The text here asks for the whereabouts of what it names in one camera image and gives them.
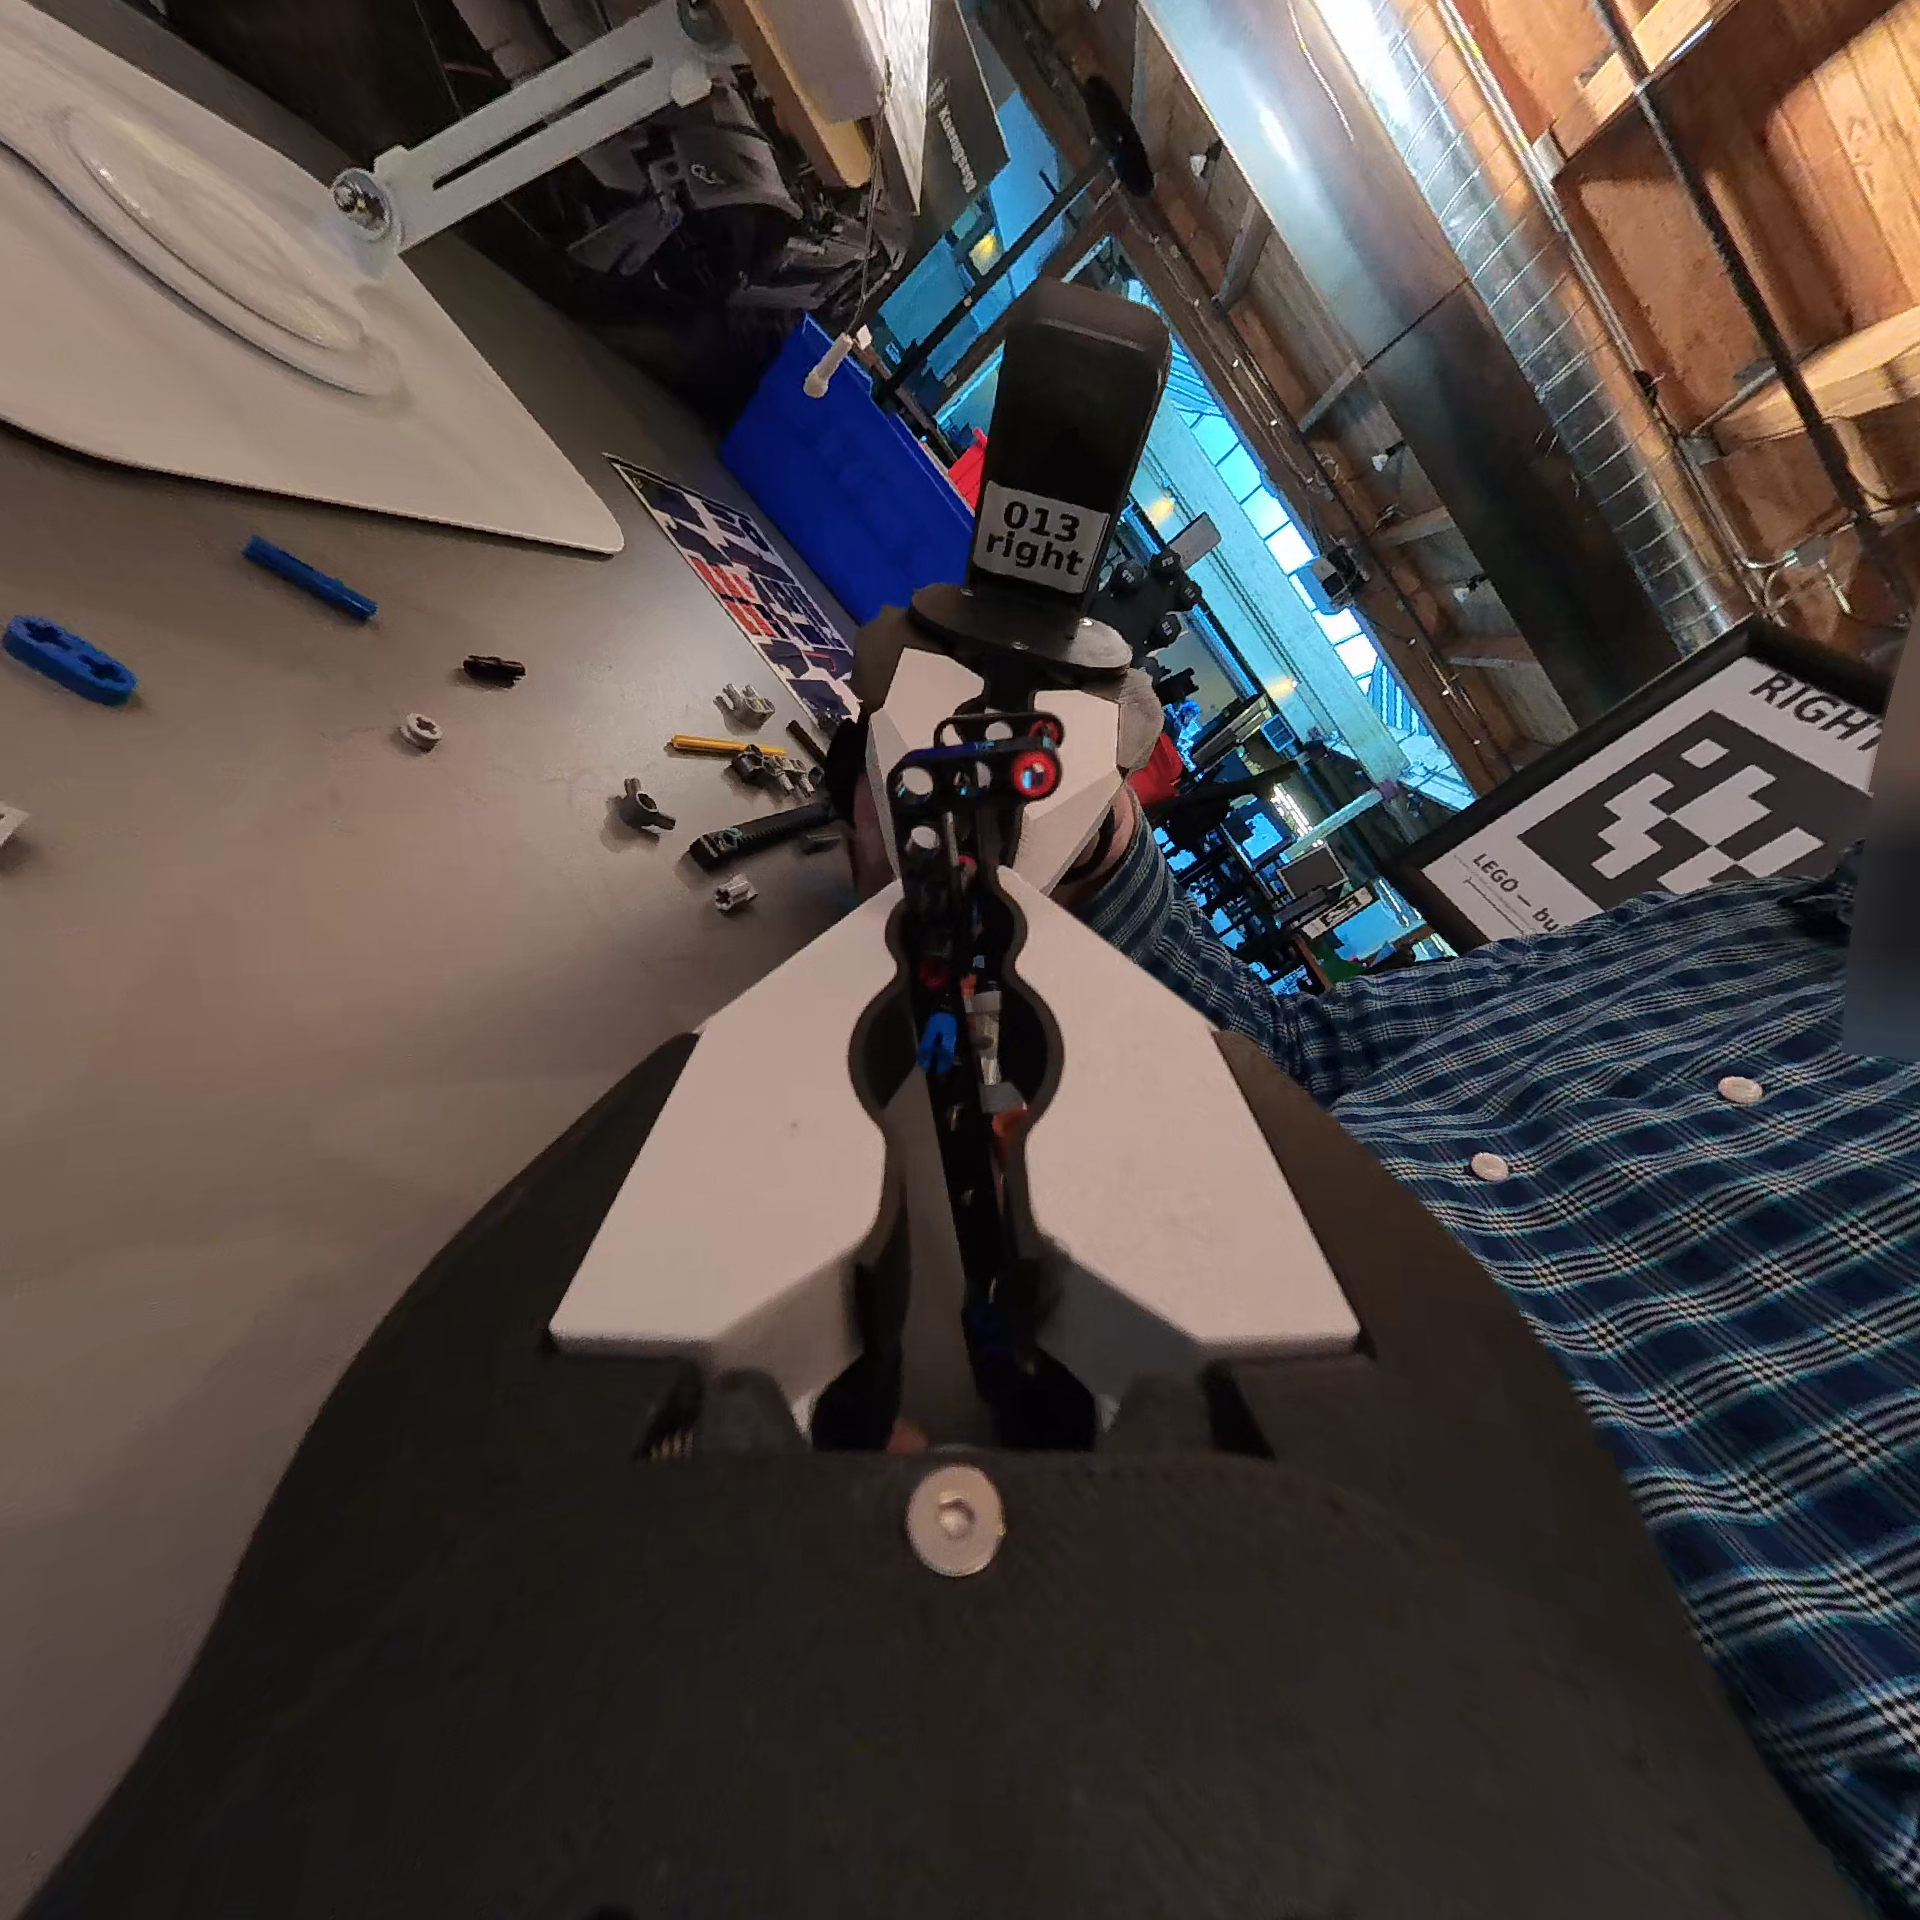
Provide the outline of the blue storage bin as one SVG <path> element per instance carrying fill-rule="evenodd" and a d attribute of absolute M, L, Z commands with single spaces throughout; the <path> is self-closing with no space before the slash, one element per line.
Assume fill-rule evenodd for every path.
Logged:
<path fill-rule="evenodd" d="M 873 402 L 860 362 L 821 398 L 805 377 L 827 360 L 815 317 L 790 330 L 717 460 L 855 621 L 909 608 L 914 591 L 965 579 L 975 512 L 948 474 Z"/>

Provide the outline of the blue two-hole lego liftarm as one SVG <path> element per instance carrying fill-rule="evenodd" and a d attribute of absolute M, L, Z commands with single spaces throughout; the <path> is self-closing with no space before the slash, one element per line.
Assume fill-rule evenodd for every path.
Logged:
<path fill-rule="evenodd" d="M 59 682 L 65 693 L 74 693 L 87 704 L 121 710 L 139 693 L 139 677 L 126 663 L 108 659 L 59 621 L 14 615 L 0 643 L 14 663 Z"/>

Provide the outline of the black framed marker sign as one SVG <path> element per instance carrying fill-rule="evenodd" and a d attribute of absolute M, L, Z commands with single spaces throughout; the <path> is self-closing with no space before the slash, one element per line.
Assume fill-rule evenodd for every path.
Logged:
<path fill-rule="evenodd" d="M 1626 897 L 1826 876 L 1861 841 L 1891 669 L 1752 615 L 1390 866 L 1479 948 Z"/>

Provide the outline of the silver spiral air duct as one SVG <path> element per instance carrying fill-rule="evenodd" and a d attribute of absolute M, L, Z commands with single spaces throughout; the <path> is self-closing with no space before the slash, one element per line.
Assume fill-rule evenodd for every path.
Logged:
<path fill-rule="evenodd" d="M 1595 295 L 1568 217 L 1549 210 L 1460 4 L 1405 4 L 1399 51 L 1405 84 L 1425 91 L 1414 110 L 1425 156 L 1410 168 L 1541 402 L 1579 496 L 1619 542 L 1677 648 L 1697 654 L 1756 605 L 1629 362 L 1626 330 Z"/>

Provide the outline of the grey metal air duct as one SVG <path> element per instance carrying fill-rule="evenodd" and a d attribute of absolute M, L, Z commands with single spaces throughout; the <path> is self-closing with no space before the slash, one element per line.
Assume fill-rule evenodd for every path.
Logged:
<path fill-rule="evenodd" d="M 1334 37 L 1375 28 L 1375 4 L 1159 0 L 1149 16 L 1425 475 L 1487 466 L 1531 398 L 1390 126 L 1391 64 L 1370 76 L 1381 60 Z"/>

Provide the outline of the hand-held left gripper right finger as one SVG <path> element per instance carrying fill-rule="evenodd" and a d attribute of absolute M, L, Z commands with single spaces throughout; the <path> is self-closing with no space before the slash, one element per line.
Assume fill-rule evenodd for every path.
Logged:
<path fill-rule="evenodd" d="M 1021 914 L 1017 978 L 1051 1022 L 1021 1134 L 1055 1255 L 1036 1344 L 1102 1425 L 1140 1379 L 1353 1360 L 1360 1312 L 1209 1022 L 1014 870 L 999 892 Z"/>

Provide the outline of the person's plaid shirt torso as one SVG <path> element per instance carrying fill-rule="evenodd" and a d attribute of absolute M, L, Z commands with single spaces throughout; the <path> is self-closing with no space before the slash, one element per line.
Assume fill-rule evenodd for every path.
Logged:
<path fill-rule="evenodd" d="M 1763 1759 L 1915 1915 L 1920 1091 L 1839 1034 L 1852 866 L 1360 978 L 1274 1052 L 1507 1288 Z"/>

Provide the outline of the person's right forearm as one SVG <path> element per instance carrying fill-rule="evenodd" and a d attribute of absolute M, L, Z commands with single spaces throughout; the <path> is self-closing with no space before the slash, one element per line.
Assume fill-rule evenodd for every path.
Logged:
<path fill-rule="evenodd" d="M 1386 1028 L 1381 1022 L 1368 1022 L 1370 1002 L 1323 1008 L 1261 985 L 1174 886 L 1149 826 L 1140 826 L 1127 860 L 1093 897 L 1070 908 L 1070 914 L 1164 981 L 1164 992 L 1209 1022 L 1209 1028 L 1252 1043 L 1321 1106 L 1334 1106 L 1386 1068 Z"/>

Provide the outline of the black lego chassis assembly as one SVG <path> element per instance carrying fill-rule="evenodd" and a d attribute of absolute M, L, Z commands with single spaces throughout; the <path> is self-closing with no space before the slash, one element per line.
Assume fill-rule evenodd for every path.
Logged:
<path fill-rule="evenodd" d="M 1063 1034 L 1021 976 L 1029 913 L 1010 892 L 1021 818 L 1060 786 L 1063 722 L 1046 710 L 952 711 L 882 781 L 905 886 L 886 945 L 933 1103 L 959 1320 L 975 1392 L 1014 1453 L 1096 1442 L 1096 1398 L 1042 1350 L 1068 1255 L 1036 1226 L 1024 1140 L 1060 1091 Z"/>

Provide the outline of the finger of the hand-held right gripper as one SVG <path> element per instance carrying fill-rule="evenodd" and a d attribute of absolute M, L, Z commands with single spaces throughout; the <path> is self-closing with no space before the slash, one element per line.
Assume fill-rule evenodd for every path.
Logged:
<path fill-rule="evenodd" d="M 1042 803 L 1024 803 L 1021 818 L 1006 810 L 994 823 L 994 866 L 1014 870 L 1036 892 L 1055 892 L 1060 876 L 1082 860 L 1096 841 L 1111 806 L 1117 797 L 1117 701 L 1082 689 L 1046 689 L 1024 701 L 1024 710 L 1051 711 L 1063 726 L 1060 742 L 1060 786 Z"/>
<path fill-rule="evenodd" d="M 867 897 L 878 897 L 898 876 L 882 797 L 886 772 L 930 746 L 937 726 L 983 693 L 987 677 L 948 654 L 911 643 L 867 643 Z"/>

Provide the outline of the blue red printed sheet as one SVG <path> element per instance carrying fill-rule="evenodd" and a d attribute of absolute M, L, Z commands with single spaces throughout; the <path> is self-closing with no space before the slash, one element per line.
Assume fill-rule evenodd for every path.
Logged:
<path fill-rule="evenodd" d="M 667 542 L 687 559 L 793 701 L 821 728 L 855 715 L 852 643 L 762 536 L 758 520 L 635 460 L 607 457 L 607 466 L 636 492 Z"/>

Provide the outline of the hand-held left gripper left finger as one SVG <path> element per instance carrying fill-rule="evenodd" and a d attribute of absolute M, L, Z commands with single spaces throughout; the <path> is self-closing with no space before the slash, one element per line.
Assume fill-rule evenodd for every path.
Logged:
<path fill-rule="evenodd" d="M 563 1354 L 757 1369 L 815 1425 L 860 1354 L 852 1268 L 898 1215 L 896 908 L 860 902 L 700 1025 L 549 1320 Z"/>

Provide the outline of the person's right hand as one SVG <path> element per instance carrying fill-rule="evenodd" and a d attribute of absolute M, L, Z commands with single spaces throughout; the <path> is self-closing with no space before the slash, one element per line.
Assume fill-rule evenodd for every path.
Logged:
<path fill-rule="evenodd" d="M 871 722 L 838 722 L 827 742 L 821 794 L 834 806 L 846 826 L 846 854 L 852 870 L 852 897 L 878 897 L 896 871 L 896 829 L 878 813 L 873 772 L 871 772 Z M 1127 860 L 1144 826 L 1144 806 L 1129 786 L 1116 787 L 1102 823 L 1076 848 L 1076 856 L 1042 886 L 1042 893 L 1063 908 L 1093 897 L 1105 876 Z"/>

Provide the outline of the blue lego axle pin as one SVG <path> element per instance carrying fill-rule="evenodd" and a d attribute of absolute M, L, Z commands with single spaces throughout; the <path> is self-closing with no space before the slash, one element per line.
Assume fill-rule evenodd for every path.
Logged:
<path fill-rule="evenodd" d="M 248 563 L 256 563 L 260 575 L 279 579 L 282 586 L 294 586 L 301 594 L 315 597 L 321 608 L 329 611 L 342 611 L 350 621 L 376 621 L 378 615 L 378 605 L 356 586 L 345 586 L 342 579 L 301 559 L 294 551 L 287 551 L 282 542 L 265 539 L 265 536 L 248 536 L 240 555 Z"/>

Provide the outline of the black lego gear rack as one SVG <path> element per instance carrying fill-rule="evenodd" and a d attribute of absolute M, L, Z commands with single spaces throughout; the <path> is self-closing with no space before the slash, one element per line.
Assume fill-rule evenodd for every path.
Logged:
<path fill-rule="evenodd" d="M 687 843 L 687 860 L 700 871 L 717 871 L 731 860 L 746 860 L 746 856 L 771 854 L 779 843 L 793 843 L 793 841 L 803 841 L 811 829 L 834 829 L 834 826 L 838 826 L 834 806 L 827 797 L 815 797 L 815 803 L 803 803 L 803 806 L 757 813 L 757 818 L 734 823 L 734 826 L 700 829 Z"/>

